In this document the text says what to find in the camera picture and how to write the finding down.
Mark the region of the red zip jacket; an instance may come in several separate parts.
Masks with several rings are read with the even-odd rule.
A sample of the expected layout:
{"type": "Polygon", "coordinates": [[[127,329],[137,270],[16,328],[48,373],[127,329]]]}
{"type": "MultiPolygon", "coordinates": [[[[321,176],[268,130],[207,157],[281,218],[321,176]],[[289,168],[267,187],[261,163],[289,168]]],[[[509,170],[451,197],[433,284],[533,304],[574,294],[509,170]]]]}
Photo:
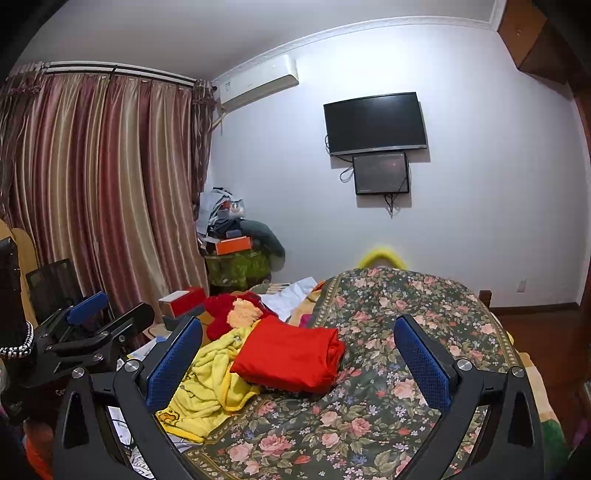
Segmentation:
{"type": "Polygon", "coordinates": [[[250,384],[325,395],[345,352],[335,328],[301,328],[267,316],[249,333],[230,371],[250,384]]]}

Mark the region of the red and white box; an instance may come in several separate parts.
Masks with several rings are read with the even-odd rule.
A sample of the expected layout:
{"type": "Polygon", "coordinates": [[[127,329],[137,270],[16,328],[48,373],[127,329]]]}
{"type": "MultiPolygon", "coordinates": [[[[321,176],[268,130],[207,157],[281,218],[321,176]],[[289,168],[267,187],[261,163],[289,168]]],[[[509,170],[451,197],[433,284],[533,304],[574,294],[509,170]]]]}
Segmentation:
{"type": "Polygon", "coordinates": [[[204,303],[206,297],[204,288],[188,287],[161,297],[158,306],[163,316],[176,318],[204,303]]]}

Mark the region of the black phone on gripper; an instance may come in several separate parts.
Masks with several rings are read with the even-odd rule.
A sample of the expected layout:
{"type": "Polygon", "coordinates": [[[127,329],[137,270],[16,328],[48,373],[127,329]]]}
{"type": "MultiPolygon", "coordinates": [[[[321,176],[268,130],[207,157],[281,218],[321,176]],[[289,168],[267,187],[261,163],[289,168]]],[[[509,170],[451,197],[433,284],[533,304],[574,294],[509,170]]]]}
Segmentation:
{"type": "Polygon", "coordinates": [[[26,319],[21,298],[18,248],[11,237],[1,240],[1,358],[27,357],[33,347],[34,329],[26,319]]]}

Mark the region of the colourful striped blanket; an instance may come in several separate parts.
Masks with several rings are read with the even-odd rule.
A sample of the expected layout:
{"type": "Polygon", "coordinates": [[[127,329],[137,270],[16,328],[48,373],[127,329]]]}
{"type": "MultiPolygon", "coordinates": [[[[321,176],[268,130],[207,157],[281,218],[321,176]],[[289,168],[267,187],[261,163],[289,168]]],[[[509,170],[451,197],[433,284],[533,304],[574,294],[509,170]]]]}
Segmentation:
{"type": "Polygon", "coordinates": [[[554,479],[566,465],[570,456],[562,425],[552,408],[542,375],[526,352],[515,351],[525,367],[533,391],[544,441],[544,461],[546,478],[554,479]]]}

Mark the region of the red plush toy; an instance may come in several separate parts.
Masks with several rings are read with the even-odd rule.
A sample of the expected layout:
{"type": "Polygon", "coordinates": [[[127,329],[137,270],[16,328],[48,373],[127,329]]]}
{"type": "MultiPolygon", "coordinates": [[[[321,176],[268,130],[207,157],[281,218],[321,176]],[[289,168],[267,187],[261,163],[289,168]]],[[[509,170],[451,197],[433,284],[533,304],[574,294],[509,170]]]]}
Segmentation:
{"type": "Polygon", "coordinates": [[[276,317],[276,313],[263,304],[259,295],[252,292],[208,297],[204,302],[204,310],[212,318],[206,326],[206,336],[211,341],[232,329],[250,327],[266,316],[276,317]]]}

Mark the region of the yellow garment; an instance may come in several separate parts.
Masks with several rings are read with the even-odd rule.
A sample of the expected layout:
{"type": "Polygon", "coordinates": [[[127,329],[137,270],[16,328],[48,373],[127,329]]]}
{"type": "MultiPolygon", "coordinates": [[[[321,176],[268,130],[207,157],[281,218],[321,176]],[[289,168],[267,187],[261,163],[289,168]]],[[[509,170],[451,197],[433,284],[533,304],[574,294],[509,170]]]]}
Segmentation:
{"type": "Polygon", "coordinates": [[[232,329],[198,350],[168,406],[156,412],[166,433],[203,444],[226,421],[242,412],[250,400],[262,394],[262,386],[233,371],[238,354],[257,326],[253,323],[232,329]]]}

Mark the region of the orange box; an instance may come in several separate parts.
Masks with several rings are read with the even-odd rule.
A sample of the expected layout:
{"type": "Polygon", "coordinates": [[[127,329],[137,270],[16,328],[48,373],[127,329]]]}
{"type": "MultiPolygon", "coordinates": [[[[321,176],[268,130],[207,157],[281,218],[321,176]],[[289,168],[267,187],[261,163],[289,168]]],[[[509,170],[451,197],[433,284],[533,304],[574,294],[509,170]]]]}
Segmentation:
{"type": "Polygon", "coordinates": [[[215,252],[218,256],[229,255],[236,252],[250,250],[252,248],[252,239],[247,236],[240,236],[231,239],[225,239],[215,244],[215,252]]]}

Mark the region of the floral bed cover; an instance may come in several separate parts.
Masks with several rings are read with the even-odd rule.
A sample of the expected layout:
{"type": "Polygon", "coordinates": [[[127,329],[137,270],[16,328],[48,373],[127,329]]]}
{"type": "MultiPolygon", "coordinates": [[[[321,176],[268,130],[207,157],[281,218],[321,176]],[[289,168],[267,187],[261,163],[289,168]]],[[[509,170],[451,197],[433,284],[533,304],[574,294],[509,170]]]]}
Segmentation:
{"type": "Polygon", "coordinates": [[[482,370],[519,362],[508,334],[459,282],[386,267],[329,279],[312,312],[346,344],[335,386],[321,397],[256,397],[185,457],[204,479],[392,479],[435,426],[394,344],[409,314],[453,356],[482,370]]]}

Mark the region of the striped maroon curtain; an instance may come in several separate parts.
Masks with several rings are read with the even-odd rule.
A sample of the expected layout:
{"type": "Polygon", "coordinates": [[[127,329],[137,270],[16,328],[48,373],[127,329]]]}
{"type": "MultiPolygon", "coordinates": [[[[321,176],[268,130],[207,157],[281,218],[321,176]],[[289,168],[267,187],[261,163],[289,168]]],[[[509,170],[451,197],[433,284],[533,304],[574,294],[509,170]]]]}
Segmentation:
{"type": "Polygon", "coordinates": [[[1,84],[1,217],[41,265],[69,260],[81,292],[115,313],[205,287],[197,245],[215,106],[191,86],[120,72],[53,73],[1,84]]]}

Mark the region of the yellow pillow behind bed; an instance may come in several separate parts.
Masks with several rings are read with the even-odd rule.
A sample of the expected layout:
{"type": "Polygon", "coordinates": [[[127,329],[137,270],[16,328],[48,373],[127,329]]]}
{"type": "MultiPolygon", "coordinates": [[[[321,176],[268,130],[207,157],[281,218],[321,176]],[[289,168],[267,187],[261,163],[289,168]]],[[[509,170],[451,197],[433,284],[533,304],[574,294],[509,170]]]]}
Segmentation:
{"type": "Polygon", "coordinates": [[[408,269],[401,257],[394,250],[387,247],[377,247],[370,250],[362,259],[360,259],[356,267],[370,268],[379,265],[399,270],[408,269]]]}

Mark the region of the white air conditioner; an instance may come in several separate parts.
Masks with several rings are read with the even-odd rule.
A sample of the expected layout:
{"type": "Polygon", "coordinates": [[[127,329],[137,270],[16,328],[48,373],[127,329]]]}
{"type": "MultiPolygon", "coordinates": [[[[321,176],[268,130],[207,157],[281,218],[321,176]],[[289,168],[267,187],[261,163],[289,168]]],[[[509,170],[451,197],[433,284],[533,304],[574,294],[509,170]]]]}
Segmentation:
{"type": "Polygon", "coordinates": [[[296,60],[278,56],[223,80],[217,86],[221,110],[235,111],[299,83],[296,60]]]}

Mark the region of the small black wall monitor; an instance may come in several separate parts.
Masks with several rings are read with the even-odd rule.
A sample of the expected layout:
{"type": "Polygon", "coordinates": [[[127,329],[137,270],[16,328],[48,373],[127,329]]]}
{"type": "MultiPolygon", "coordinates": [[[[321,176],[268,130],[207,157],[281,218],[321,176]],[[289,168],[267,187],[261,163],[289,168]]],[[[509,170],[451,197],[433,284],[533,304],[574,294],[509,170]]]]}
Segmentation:
{"type": "Polygon", "coordinates": [[[409,164],[404,152],[353,156],[356,195],[408,194],[409,164]]]}

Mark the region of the black wall television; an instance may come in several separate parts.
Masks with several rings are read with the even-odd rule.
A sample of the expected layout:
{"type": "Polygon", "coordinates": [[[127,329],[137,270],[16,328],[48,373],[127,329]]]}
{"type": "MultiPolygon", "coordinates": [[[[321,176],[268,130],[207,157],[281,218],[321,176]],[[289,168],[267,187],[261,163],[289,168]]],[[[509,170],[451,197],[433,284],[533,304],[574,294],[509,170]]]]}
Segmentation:
{"type": "Polygon", "coordinates": [[[324,105],[329,153],[355,155],[426,149],[416,92],[360,97],[324,105]]]}

